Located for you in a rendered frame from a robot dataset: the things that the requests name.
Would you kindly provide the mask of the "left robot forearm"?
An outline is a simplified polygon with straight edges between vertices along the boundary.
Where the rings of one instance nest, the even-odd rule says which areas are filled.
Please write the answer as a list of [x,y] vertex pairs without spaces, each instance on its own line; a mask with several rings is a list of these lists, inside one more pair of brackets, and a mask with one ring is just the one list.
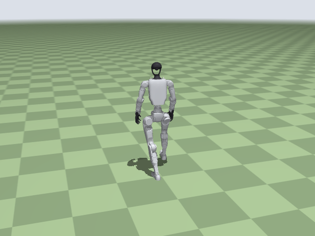
[[136,112],[138,112],[139,114],[141,113],[141,106],[142,106],[142,103],[139,103],[139,102],[136,101],[136,111],[135,111],[135,113]]

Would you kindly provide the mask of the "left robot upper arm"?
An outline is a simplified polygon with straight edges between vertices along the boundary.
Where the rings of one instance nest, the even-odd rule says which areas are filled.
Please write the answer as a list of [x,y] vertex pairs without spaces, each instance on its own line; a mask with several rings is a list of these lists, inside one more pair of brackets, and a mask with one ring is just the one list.
[[149,80],[143,81],[143,82],[141,83],[140,90],[139,90],[139,96],[138,96],[137,102],[143,103],[143,101],[144,101],[143,96],[144,96],[144,93],[145,93],[145,90],[146,90],[145,88],[146,88],[148,85],[149,85]]

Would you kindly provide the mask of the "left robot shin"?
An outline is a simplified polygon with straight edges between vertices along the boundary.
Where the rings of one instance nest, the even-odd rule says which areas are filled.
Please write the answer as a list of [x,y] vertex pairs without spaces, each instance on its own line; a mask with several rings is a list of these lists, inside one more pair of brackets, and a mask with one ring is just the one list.
[[158,157],[157,157],[157,152],[152,152],[151,145],[148,145],[148,150],[149,150],[149,156],[150,156],[150,161],[153,165],[155,175],[159,175],[158,173]]

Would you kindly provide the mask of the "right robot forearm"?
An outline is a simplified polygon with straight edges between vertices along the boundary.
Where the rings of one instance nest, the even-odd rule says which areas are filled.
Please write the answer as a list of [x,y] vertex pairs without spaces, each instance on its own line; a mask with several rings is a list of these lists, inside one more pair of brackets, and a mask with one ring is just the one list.
[[172,110],[174,110],[175,104],[176,104],[176,100],[173,101],[173,102],[170,102],[170,106],[169,106],[169,111],[170,111],[170,112],[172,112]]

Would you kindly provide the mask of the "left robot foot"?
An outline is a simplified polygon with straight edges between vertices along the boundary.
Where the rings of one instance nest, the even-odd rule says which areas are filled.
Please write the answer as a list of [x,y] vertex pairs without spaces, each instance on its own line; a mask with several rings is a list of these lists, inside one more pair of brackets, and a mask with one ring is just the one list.
[[155,172],[151,172],[152,177],[154,177],[156,180],[161,180],[160,175],[155,175]]

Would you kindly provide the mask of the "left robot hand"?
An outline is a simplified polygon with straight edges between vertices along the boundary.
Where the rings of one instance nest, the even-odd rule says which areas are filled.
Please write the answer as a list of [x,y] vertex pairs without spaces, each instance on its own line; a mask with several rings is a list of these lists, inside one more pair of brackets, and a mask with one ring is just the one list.
[[[139,119],[139,116],[140,116],[140,114],[138,113],[138,112],[136,112],[135,113],[136,114],[136,116],[135,116],[135,122],[137,123],[137,124],[139,124],[140,123],[140,119]],[[141,117],[141,116],[140,116]],[[140,120],[140,121],[139,121]]]

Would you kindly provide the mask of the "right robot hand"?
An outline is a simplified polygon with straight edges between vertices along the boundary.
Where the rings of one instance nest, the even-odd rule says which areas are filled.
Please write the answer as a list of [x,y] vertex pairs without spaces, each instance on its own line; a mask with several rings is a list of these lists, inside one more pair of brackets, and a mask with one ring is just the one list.
[[169,111],[168,113],[169,113],[170,119],[171,119],[171,121],[172,121],[174,110],[172,110],[172,112]]

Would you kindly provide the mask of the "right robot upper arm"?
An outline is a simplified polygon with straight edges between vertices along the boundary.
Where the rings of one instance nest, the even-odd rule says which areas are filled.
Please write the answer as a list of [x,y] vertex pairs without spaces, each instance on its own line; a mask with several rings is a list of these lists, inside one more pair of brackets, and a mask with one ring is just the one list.
[[175,96],[175,89],[174,89],[174,84],[171,80],[166,80],[167,81],[167,86],[169,87],[169,93],[170,93],[170,97],[169,97],[169,101],[173,102],[176,100],[176,96]]

